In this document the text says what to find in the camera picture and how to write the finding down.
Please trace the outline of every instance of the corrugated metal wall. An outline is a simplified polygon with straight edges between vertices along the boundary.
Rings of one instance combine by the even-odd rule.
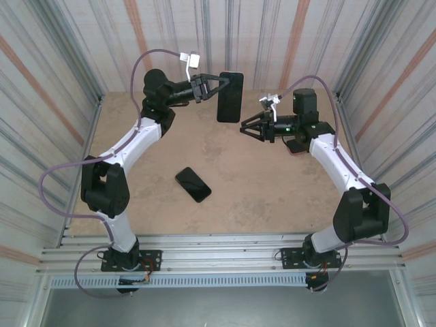
[[[0,2],[0,326],[23,316],[41,250],[63,229],[39,199],[40,174],[82,157],[97,104],[30,3]],[[47,178],[58,208],[66,210],[77,173]]]
[[[427,326],[436,326],[436,1],[397,1],[352,87],[346,115],[365,172],[392,190],[400,248]],[[403,233],[392,215],[388,236]]]
[[[285,88],[306,74],[333,87],[342,82],[386,2],[2,1],[0,324],[13,326],[40,249],[54,246],[63,226],[37,197],[39,175],[82,155],[96,94],[126,91],[141,52],[197,50],[201,72],[242,71],[249,89]],[[392,185],[393,200],[407,213],[411,236],[402,249],[431,326],[436,321],[436,4],[397,2],[343,99],[365,171]],[[57,22],[51,30],[41,20],[46,3]],[[59,45],[65,43],[68,48]],[[171,79],[184,78],[173,58],[153,56],[144,61],[144,68],[151,67],[165,68]],[[141,88],[138,74],[136,89]],[[46,194],[59,208],[69,200],[76,173],[60,171],[46,181]],[[389,237],[401,232],[394,220]]]
[[[104,91],[127,91],[131,67],[147,49],[199,51],[200,72],[241,71],[248,89],[284,89],[307,74],[331,86],[361,41],[377,0],[100,0],[49,1],[64,32],[89,63]],[[162,54],[144,60],[185,78]],[[135,81],[142,90],[141,74]]]

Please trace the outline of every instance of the orange stripe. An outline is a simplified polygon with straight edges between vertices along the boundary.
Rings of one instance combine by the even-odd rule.
[[[289,75],[292,71],[294,59],[298,50],[298,44],[302,34],[302,28],[305,25],[307,9],[309,8],[310,0],[300,0],[298,2],[297,11],[295,13],[294,22],[292,23],[291,35],[287,42],[287,50],[285,57],[285,64],[281,71],[281,78],[279,83],[280,89],[286,89],[289,82]]]
[[[41,86],[41,84],[36,80],[35,76],[27,69],[25,64],[18,58],[16,53],[12,50],[10,45],[6,42],[2,35],[0,35],[0,48],[9,58],[9,60],[15,65],[15,67],[20,71],[20,73],[26,78],[30,86],[35,90],[35,92],[41,97],[41,99],[46,103],[46,105],[53,111],[54,115],[62,122],[62,124],[68,129],[68,131],[73,135],[76,141],[83,145],[84,140],[80,134],[76,131],[74,126],[68,121],[67,117],[63,115],[61,110],[57,107],[52,98],[48,95],[47,91]]]
[[[424,257],[426,255],[436,253],[436,240],[414,247],[413,249],[403,252],[404,261],[410,261]]]
[[[388,93],[384,96],[382,101],[378,104],[374,112],[370,115],[366,123],[363,125],[362,129],[356,135],[356,141],[362,138],[364,132],[368,129],[368,127],[373,123],[373,121],[377,118],[380,112],[386,107],[386,104],[392,99],[394,94],[398,91],[400,86],[403,84],[404,80],[410,76],[410,74],[415,70],[416,66],[423,60],[426,54],[430,51],[433,45],[436,42],[436,29],[430,34],[429,38],[424,42],[419,51],[414,55],[411,59],[407,67],[404,69],[403,73],[396,80],[395,84],[390,88]]]
[[[145,41],[144,32],[142,32],[141,27],[141,17],[139,16],[139,9],[136,0],[124,0],[124,6],[127,10],[127,14],[129,15],[130,23],[134,28],[136,40],[138,41],[139,50],[141,53],[148,51],[147,42]],[[146,56],[144,58],[144,65],[146,71],[149,71],[153,68],[151,64],[150,56]]]
[[[23,262],[25,264],[31,264],[32,266],[38,266],[40,264],[39,258],[3,245],[0,245],[0,258]]]

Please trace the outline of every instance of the smartphone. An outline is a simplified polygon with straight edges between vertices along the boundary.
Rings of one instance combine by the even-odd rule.
[[[219,77],[228,78],[229,84],[218,92],[217,121],[239,123],[243,104],[244,75],[238,72],[221,72]]]
[[[197,203],[200,203],[212,193],[209,186],[190,167],[186,167],[179,172],[176,175],[176,181]]]

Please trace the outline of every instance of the wire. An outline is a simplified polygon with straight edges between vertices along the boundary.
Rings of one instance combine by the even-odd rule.
[[[404,234],[402,237],[400,237],[400,239],[398,240],[394,240],[392,242],[376,242],[376,241],[372,241],[372,240],[356,240],[354,241],[355,243],[364,243],[364,244],[372,244],[372,245],[383,245],[383,246],[393,246],[393,245],[398,245],[402,242],[404,242],[406,240],[406,238],[409,236],[409,224],[406,221],[406,218],[404,216],[404,214],[400,211],[400,209],[393,204],[386,196],[384,196],[383,194],[381,194],[378,190],[376,190],[371,184],[369,184],[368,182],[366,182],[363,178],[361,178],[359,176],[359,173],[357,173],[357,171],[355,171],[350,164],[347,162],[347,160],[345,160],[345,158],[343,157],[342,153],[340,152],[338,146],[338,136],[339,136],[339,118],[338,118],[338,110],[336,108],[336,105],[334,104],[334,99],[332,96],[332,93],[330,91],[330,89],[327,87],[327,84],[318,76],[316,75],[307,75],[305,77],[300,78],[299,80],[297,80],[293,85],[291,85],[285,92],[283,92],[283,94],[281,95],[281,98],[285,97],[294,87],[296,87],[298,84],[300,84],[303,80],[306,80],[308,78],[313,78],[315,80],[318,80],[322,86],[324,87],[324,89],[327,92],[327,96],[328,99],[330,101],[330,105],[332,106],[332,110],[333,110],[333,117],[334,117],[334,129],[335,129],[335,134],[334,134],[334,140],[333,140],[333,144],[334,144],[334,151],[337,154],[338,158],[343,162],[343,164],[348,168],[348,170],[354,175],[354,178],[361,182],[367,189],[369,189],[371,192],[373,192],[374,194],[376,194],[379,198],[381,198],[390,208],[392,208],[392,210],[398,215],[399,219],[401,220],[401,222],[403,223],[404,226]]]
[[[135,108],[136,108],[136,112],[138,114],[138,121],[136,123],[136,127],[138,129],[141,127],[141,109],[139,107],[139,104],[137,103],[137,101],[134,98],[135,71],[136,71],[136,68],[138,67],[139,63],[141,62],[141,60],[145,56],[147,56],[147,55],[149,55],[151,53],[154,53],[154,52],[164,52],[164,53],[168,53],[169,55],[174,55],[176,57],[180,56],[179,53],[173,52],[173,51],[170,51],[170,50],[166,50],[166,49],[152,49],[152,50],[146,51],[143,54],[141,54],[139,56],[139,58],[136,60],[136,62],[134,64],[134,67],[132,69],[132,72],[131,72],[131,77],[130,77],[130,100],[132,100],[132,102],[134,103]],[[101,245],[101,246],[98,246],[98,247],[94,247],[91,250],[85,252],[80,257],[80,259],[77,261],[76,267],[74,269],[74,281],[76,282],[76,285],[79,288],[79,290],[81,290],[85,294],[87,294],[89,296],[92,296],[94,298],[119,298],[119,297],[123,297],[125,295],[128,295],[128,293],[127,293],[127,294],[121,294],[121,295],[116,295],[116,296],[103,296],[103,295],[98,295],[98,294],[91,293],[91,292],[87,291],[86,289],[84,289],[81,286],[81,284],[79,283],[79,280],[78,280],[78,276],[77,276],[79,265],[80,265],[81,261],[84,259],[84,257],[86,257],[91,252],[97,251],[98,249],[109,249],[109,248],[111,248],[111,246],[113,246],[113,244],[114,244],[114,235],[112,233],[112,230],[110,229],[108,223],[104,220],[104,218],[100,217],[98,215],[76,215],[76,214],[71,214],[71,213],[65,213],[63,211],[60,211],[58,208],[55,208],[46,199],[46,197],[44,195],[43,182],[44,182],[44,179],[47,177],[47,175],[49,175],[51,172],[54,172],[55,170],[58,170],[58,169],[61,169],[61,168],[67,168],[67,167],[81,166],[81,165],[87,165],[87,164],[95,164],[97,162],[101,162],[103,160],[107,160],[107,159],[111,158],[112,156],[116,155],[121,150],[123,150],[135,138],[137,133],[138,133],[138,130],[135,129],[134,132],[131,134],[131,136],[124,143],[122,143],[121,146],[119,146],[118,148],[115,149],[113,154],[111,153],[109,155],[106,155],[106,156],[103,156],[103,157],[98,157],[98,158],[95,158],[95,159],[82,160],[82,161],[69,162],[69,163],[62,163],[60,165],[53,166],[53,167],[47,169],[45,172],[43,172],[42,175],[40,176],[40,180],[38,181],[38,193],[40,195],[41,201],[52,212],[54,212],[54,213],[56,213],[56,214],[58,214],[60,216],[69,217],[69,218],[98,219],[98,220],[100,220],[103,223],[104,227],[106,228],[106,230],[108,232],[108,237],[109,237],[109,240],[110,240],[110,244],[109,245]]]
[[[146,277],[144,277],[144,280],[148,279],[150,281],[150,274],[151,272],[149,271],[149,269],[147,268],[147,266],[145,265],[145,263],[140,260],[141,265],[144,267],[145,271],[146,271]]]
[[[104,257],[100,257],[99,254],[104,253],[103,251],[98,251],[97,252],[97,258],[99,258],[100,260],[104,260]]]
[[[311,287],[311,291],[316,292],[318,290],[321,290],[321,289],[325,288],[328,284],[333,282],[338,277],[339,273],[341,272],[342,268],[344,267],[345,261],[347,261],[347,258],[348,258],[348,247],[345,248],[345,255],[343,256],[342,264],[338,268],[337,272],[332,276],[332,278],[330,278],[329,280],[327,280],[327,282],[325,282],[324,284],[322,284],[320,286],[317,286],[315,288]]]
[[[277,259],[277,254],[279,254],[281,250],[279,250],[276,254],[274,254],[274,260],[281,261],[283,258]]]
[[[324,276],[327,273],[327,261],[324,262],[324,272],[322,275]]]
[[[140,259],[141,259],[141,260],[148,261],[149,264],[150,264],[151,272],[155,271],[155,267],[154,267],[154,265],[153,265],[153,261],[152,261],[152,259],[150,259],[150,258],[145,258],[145,257],[142,257],[142,258],[140,258]]]

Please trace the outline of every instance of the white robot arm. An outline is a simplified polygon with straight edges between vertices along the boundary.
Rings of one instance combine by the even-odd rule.
[[[209,80],[218,81],[219,86],[211,89]],[[191,100],[196,103],[207,100],[228,83],[227,78],[208,74],[192,77],[188,74],[188,80],[174,83],[161,70],[150,70],[144,77],[146,98],[142,101],[140,124],[136,122],[125,136],[99,157],[113,156],[83,165],[80,197],[104,219],[112,231],[113,244],[105,261],[110,261],[111,267],[116,267],[115,271],[134,270],[140,265],[139,242],[130,228],[127,216],[130,195],[126,177],[131,167],[150,145],[169,130],[175,117],[171,107],[186,106]],[[135,133],[131,142],[117,153],[116,149]]]
[[[300,268],[300,265],[316,267],[332,258],[332,261],[340,258],[335,249],[355,240],[383,234],[388,229],[389,206],[361,181],[388,199],[390,190],[385,184],[375,184],[366,176],[342,150],[339,141],[334,147],[334,130],[326,122],[319,121],[317,98],[313,89],[294,91],[295,115],[292,116],[277,116],[275,105],[279,100],[277,95],[262,97],[260,102],[264,111],[243,121],[240,132],[262,142],[274,142],[276,137],[294,136],[295,139],[288,142],[300,148],[299,152],[312,154],[338,189],[341,201],[334,214],[333,225],[308,235],[302,248],[282,252],[283,260],[295,268]]]

